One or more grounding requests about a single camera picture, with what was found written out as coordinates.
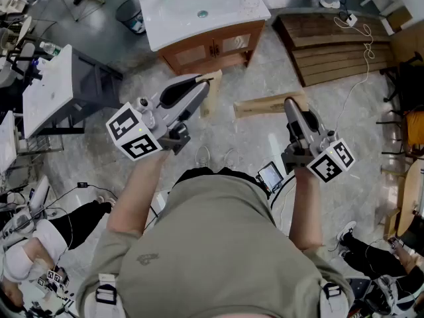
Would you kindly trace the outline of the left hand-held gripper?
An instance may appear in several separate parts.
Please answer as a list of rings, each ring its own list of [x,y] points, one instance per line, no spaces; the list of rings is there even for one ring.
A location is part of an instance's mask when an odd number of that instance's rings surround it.
[[[185,120],[209,93],[209,79],[196,81],[200,77],[170,79],[160,101],[139,97],[124,104],[106,122],[113,144],[132,161],[164,150],[178,154],[190,140]]]

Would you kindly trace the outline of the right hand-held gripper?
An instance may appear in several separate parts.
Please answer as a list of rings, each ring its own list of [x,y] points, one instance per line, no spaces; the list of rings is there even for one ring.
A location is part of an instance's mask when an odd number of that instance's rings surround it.
[[[325,128],[312,109],[302,111],[289,97],[284,101],[290,144],[281,153],[286,173],[305,167],[322,182],[328,183],[355,163],[353,153],[337,132]]]

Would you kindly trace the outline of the person's left forearm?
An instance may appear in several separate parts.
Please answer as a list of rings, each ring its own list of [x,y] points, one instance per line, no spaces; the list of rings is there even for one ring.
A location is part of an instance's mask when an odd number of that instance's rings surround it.
[[[123,235],[139,239],[143,236],[150,205],[168,155],[168,151],[160,151],[136,163],[108,218],[103,237]]]

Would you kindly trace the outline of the person's right forearm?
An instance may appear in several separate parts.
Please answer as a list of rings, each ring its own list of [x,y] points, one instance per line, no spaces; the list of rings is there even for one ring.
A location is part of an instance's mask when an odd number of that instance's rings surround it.
[[[321,188],[319,179],[307,168],[296,168],[295,199],[289,239],[300,250],[323,245]]]

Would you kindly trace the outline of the wooden vanity cabinet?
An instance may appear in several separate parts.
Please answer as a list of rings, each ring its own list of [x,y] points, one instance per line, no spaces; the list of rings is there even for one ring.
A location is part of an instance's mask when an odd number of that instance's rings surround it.
[[[166,46],[158,56],[177,76],[249,66],[264,25],[260,20],[210,30]]]

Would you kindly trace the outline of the person's left shoe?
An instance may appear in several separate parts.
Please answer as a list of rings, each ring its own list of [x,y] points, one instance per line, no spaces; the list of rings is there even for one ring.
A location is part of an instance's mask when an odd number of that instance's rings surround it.
[[[195,153],[195,165],[197,168],[208,168],[211,155],[206,146],[200,146]]]

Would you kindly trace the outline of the person's shoe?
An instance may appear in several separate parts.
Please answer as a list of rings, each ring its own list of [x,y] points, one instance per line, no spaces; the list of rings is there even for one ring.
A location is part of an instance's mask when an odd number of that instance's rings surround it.
[[[208,168],[211,155],[206,146],[200,146],[195,153],[195,165],[197,168]]]
[[[240,161],[239,152],[237,149],[230,149],[224,157],[224,167],[234,170],[237,168]]]

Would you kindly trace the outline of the small black monitor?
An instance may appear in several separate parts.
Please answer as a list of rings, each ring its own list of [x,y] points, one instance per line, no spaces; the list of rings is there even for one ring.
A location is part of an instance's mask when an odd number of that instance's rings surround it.
[[[284,177],[277,169],[274,162],[269,162],[265,167],[258,171],[256,179],[262,184],[268,192],[274,194],[282,187]]]

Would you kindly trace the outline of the white sink basin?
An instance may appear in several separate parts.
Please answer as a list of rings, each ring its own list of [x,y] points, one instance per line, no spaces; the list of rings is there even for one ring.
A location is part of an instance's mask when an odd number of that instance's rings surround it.
[[[210,30],[271,17],[262,0],[254,13],[244,13],[241,0],[140,0],[140,6],[153,52]],[[207,17],[197,16],[202,10]]]

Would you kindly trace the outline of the wooden plank platform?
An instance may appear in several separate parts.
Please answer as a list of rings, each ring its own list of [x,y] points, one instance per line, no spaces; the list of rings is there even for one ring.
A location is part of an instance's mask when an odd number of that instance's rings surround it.
[[[353,28],[332,13],[281,14],[274,30],[303,87],[387,68],[394,62],[381,20],[358,17]]]

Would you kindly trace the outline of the person's right shoe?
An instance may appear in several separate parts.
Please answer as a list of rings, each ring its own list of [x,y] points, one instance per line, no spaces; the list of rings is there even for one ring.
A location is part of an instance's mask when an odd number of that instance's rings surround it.
[[[240,161],[239,152],[237,149],[230,149],[224,157],[224,167],[234,170],[237,168]]]

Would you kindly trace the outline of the person's legs in black shorts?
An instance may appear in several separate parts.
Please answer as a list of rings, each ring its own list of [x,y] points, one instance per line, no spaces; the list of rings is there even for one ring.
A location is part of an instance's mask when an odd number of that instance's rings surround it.
[[[183,182],[185,180],[189,180],[189,179],[196,178],[196,177],[199,177],[199,176],[212,176],[212,175],[232,176],[232,177],[235,177],[235,178],[240,178],[240,179],[246,180],[246,181],[253,183],[254,185],[258,186],[266,194],[267,199],[269,199],[270,196],[271,196],[271,193],[266,189],[266,187],[264,185],[260,184],[252,176],[250,176],[250,175],[248,175],[244,172],[231,170],[230,168],[227,168],[227,167],[222,168],[218,172],[214,172],[209,167],[193,168],[193,169],[187,170],[177,180],[175,185],[177,185],[178,183]]]

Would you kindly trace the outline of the grey cabinet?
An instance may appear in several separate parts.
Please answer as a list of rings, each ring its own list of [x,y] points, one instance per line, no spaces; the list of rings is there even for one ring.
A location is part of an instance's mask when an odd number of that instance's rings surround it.
[[[70,97],[48,116],[38,135],[83,134],[87,118],[104,108],[120,109],[123,75],[70,48]]]

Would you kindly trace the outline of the black mesh waste bin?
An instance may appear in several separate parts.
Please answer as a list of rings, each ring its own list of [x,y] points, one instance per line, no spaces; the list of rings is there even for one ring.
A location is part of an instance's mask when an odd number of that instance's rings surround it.
[[[134,34],[141,34],[145,31],[140,0],[123,2],[116,10],[115,18]]]

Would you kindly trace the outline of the orange stool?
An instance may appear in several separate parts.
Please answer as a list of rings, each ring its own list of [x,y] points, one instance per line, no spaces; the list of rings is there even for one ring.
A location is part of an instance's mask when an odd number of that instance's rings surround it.
[[[409,146],[424,145],[424,111],[411,111],[404,114]]]

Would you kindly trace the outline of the black chair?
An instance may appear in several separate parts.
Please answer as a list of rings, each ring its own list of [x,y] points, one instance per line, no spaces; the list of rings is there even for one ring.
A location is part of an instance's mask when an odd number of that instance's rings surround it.
[[[399,97],[400,111],[424,111],[424,59],[418,52],[398,66],[380,70],[394,85],[394,91],[384,98],[388,103],[396,96]]]

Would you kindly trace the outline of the round wooden table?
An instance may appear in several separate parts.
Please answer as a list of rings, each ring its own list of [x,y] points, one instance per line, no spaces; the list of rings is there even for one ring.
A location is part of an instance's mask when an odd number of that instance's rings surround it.
[[[402,236],[412,224],[420,204],[424,178],[424,160],[416,160],[408,169],[403,187],[403,198],[397,226],[397,236]]]

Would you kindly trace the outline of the white marble counter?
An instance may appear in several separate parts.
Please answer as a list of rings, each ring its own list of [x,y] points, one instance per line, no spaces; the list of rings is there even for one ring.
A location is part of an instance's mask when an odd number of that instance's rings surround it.
[[[15,118],[8,111],[0,124],[0,174],[5,173],[17,159],[15,144]]]
[[[72,100],[72,46],[66,45],[23,92],[24,136],[30,138],[67,102]]]

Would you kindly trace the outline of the clear water bottle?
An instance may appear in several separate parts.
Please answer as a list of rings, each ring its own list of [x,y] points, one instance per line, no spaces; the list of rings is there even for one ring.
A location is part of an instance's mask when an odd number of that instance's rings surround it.
[[[40,42],[40,44],[39,44],[39,47],[45,52],[45,53],[47,53],[47,54],[49,54],[49,55],[51,55],[51,56],[57,56],[57,55],[59,55],[59,53],[61,52],[61,50],[62,50],[62,47],[60,47],[60,46],[58,46],[58,45],[56,45],[56,44],[54,44],[54,43],[51,43],[51,42],[45,42],[45,41],[42,41],[42,42]]]

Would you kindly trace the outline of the person's olive shirt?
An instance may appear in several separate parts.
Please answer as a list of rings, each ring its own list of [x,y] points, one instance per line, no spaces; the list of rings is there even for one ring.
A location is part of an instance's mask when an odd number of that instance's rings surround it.
[[[275,226],[265,193],[232,176],[175,185],[139,239],[101,235],[76,297],[81,318],[95,311],[100,274],[114,275],[127,318],[330,318],[354,301],[316,248],[298,249]]]

